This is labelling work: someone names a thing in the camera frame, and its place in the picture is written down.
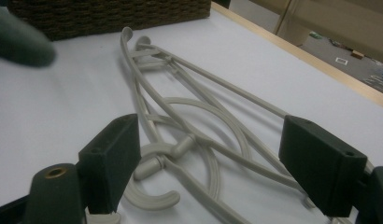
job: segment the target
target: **white table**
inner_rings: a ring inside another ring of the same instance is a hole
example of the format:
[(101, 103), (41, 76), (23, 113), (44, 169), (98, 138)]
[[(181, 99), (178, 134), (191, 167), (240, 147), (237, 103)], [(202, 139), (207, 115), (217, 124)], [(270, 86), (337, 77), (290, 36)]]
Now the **white table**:
[[(383, 104), (327, 76), (319, 64), (310, 65), (316, 59), (300, 57), (299, 51), (290, 54), (280, 40), (267, 41), (267, 36), (253, 32), (256, 28), (247, 29), (217, 10), (206, 20), (135, 31), (132, 42), (148, 35), (153, 44), (294, 116), (316, 122), (365, 153), (373, 165), (383, 165)], [(56, 163), (76, 163), (78, 152), (111, 120), (135, 112), (120, 34), (78, 37), (54, 46), (58, 55), (49, 68), (28, 68), (0, 59), (0, 206), (26, 195), (39, 170)], [(163, 80), (176, 82), (166, 76)], [(215, 85), (206, 85), (232, 111), (241, 108), (234, 113), (277, 153), (282, 119)], [(157, 86), (168, 93), (184, 92), (175, 84)], [(195, 119), (192, 113), (186, 116)], [(143, 127), (140, 130), (144, 146), (149, 140)], [(219, 158), (223, 164), (221, 198), (250, 222), (326, 223), (318, 209), (307, 211), (301, 205), (299, 192)], [(206, 170), (195, 153), (186, 155), (180, 164), (204, 180)], [(218, 223), (166, 171), (143, 181), (143, 189), (151, 195), (175, 189), (182, 198), (174, 208), (153, 213), (122, 199), (122, 223)]]

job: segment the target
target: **wicker basket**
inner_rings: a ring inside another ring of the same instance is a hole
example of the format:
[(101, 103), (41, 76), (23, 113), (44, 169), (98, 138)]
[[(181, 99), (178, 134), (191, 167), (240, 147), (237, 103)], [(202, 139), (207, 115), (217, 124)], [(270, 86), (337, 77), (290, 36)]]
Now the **wicker basket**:
[(210, 0), (9, 0), (8, 10), (51, 40), (144, 29), (209, 16)]

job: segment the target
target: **white surface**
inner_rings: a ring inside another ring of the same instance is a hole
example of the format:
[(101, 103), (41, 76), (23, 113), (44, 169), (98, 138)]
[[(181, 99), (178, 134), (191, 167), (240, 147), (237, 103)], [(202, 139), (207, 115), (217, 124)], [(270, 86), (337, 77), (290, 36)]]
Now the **white surface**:
[[(364, 152), (373, 165), (383, 165), (382, 107), (219, 13), (212, 11), (207, 20), (135, 31), (133, 41), (141, 35), (295, 116), (313, 120)], [(76, 163), (78, 152), (111, 120), (135, 112), (120, 34), (58, 41), (55, 48), (58, 58), (50, 68), (0, 60), (0, 205), (26, 195), (40, 169)], [(163, 91), (183, 92), (172, 85), (174, 79), (163, 80), (169, 81), (157, 82)], [(234, 113), (277, 153), (281, 119), (226, 91), (214, 92), (237, 108)], [(186, 114), (191, 119), (194, 115)], [(149, 141), (140, 130), (143, 146)], [(317, 209), (302, 207), (299, 192), (219, 158), (224, 164), (221, 198), (252, 223), (326, 222)], [(185, 155), (181, 164), (204, 180), (206, 170), (195, 153)], [(153, 213), (121, 200), (121, 223), (218, 223), (167, 172), (143, 181), (143, 188), (152, 195), (176, 189), (182, 198), (174, 208)]]

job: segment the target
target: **woven basket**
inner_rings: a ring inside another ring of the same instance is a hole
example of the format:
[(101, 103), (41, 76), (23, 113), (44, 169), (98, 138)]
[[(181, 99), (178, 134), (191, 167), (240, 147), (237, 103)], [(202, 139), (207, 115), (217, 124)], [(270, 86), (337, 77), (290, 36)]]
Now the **woven basket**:
[(51, 40), (144, 29), (209, 16), (210, 0), (9, 0), (8, 10)]

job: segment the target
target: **wooden surface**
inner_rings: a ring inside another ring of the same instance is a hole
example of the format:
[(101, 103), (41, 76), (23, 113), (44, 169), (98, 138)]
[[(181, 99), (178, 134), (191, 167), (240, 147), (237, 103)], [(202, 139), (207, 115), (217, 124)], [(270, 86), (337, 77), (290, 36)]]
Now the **wooden surface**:
[(256, 35), (267, 39), (268, 41), (286, 50), (287, 52), (291, 53), (300, 60), (303, 60), (304, 62), (314, 66), (324, 74), (336, 79), (337, 81), (353, 89), (358, 94), (368, 98), (369, 100), (383, 107), (383, 93), (361, 83), (354, 77), (351, 77), (346, 73), (338, 70), (337, 68), (332, 67), (331, 65), (322, 61), (321, 59), (318, 59), (313, 55), (305, 52), (304, 50), (297, 48), (296, 46), (288, 43), (287, 41), (279, 38), (278, 36), (273, 35), (270, 32), (264, 30), (262, 27), (256, 25), (255, 23), (244, 19), (243, 17), (233, 13), (232, 11), (224, 7), (219, 6), (216, 3), (212, 3), (212, 8), (217, 10), (222, 15), (225, 15), (226, 17), (230, 18), (231, 20), (245, 26), (247, 29), (249, 29)]

